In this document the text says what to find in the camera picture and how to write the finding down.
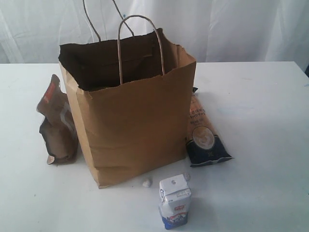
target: white curtain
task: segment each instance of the white curtain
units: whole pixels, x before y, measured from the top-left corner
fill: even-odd
[[[112,0],[85,0],[103,40],[121,21]],[[125,16],[162,27],[199,62],[295,61],[309,64],[309,0],[116,0]],[[96,42],[82,0],[0,0],[0,63],[55,63],[59,45]],[[136,34],[152,30],[142,19]],[[123,27],[122,38],[130,36]]]

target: brown package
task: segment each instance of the brown package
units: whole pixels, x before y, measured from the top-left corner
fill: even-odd
[[[168,41],[162,29],[119,45],[122,85],[116,40],[60,47],[77,134],[100,188],[185,157],[196,60]]]
[[[46,142],[49,154],[47,164],[74,162],[78,147],[68,97],[61,92],[59,84],[59,78],[53,75],[47,91],[37,106],[37,111],[45,116],[39,132]]]
[[[212,165],[232,159],[194,93],[191,97],[186,148],[191,167]]]

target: white table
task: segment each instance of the white table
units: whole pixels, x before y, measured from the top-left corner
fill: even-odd
[[[199,63],[198,97],[235,159],[185,159],[106,189],[81,155],[46,164],[36,105],[53,73],[58,64],[0,65],[0,231],[165,231],[158,184],[185,171],[194,198],[174,231],[309,231],[309,79],[295,63]]]

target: milk carton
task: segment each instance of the milk carton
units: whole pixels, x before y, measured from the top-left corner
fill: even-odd
[[[159,209],[165,229],[187,223],[191,190],[183,175],[160,181],[160,200]]]

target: paper bag handle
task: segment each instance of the paper bag handle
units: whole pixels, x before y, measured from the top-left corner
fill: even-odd
[[[160,40],[160,36],[159,36],[159,33],[158,31],[156,30],[153,22],[145,17],[145,16],[142,16],[142,15],[139,15],[139,14],[133,14],[133,15],[129,15],[128,17],[124,18],[120,25],[119,25],[119,28],[118,28],[118,38],[117,38],[117,47],[118,47],[118,61],[119,61],[119,76],[120,76],[120,84],[122,85],[123,83],[123,75],[122,75],[122,62],[121,62],[121,48],[120,48],[120,30],[121,30],[121,26],[123,25],[123,23],[125,21],[127,21],[129,18],[132,18],[132,17],[140,17],[140,18],[143,18],[143,19],[146,19],[148,22],[150,22],[150,24],[153,26],[154,30],[155,30],[155,34],[158,38],[158,41],[159,41],[159,47],[160,47],[160,56],[161,56],[161,65],[162,65],[162,74],[165,75],[165,69],[164,69],[164,60],[163,60],[163,51],[162,51],[162,43],[161,43],[161,40]]]

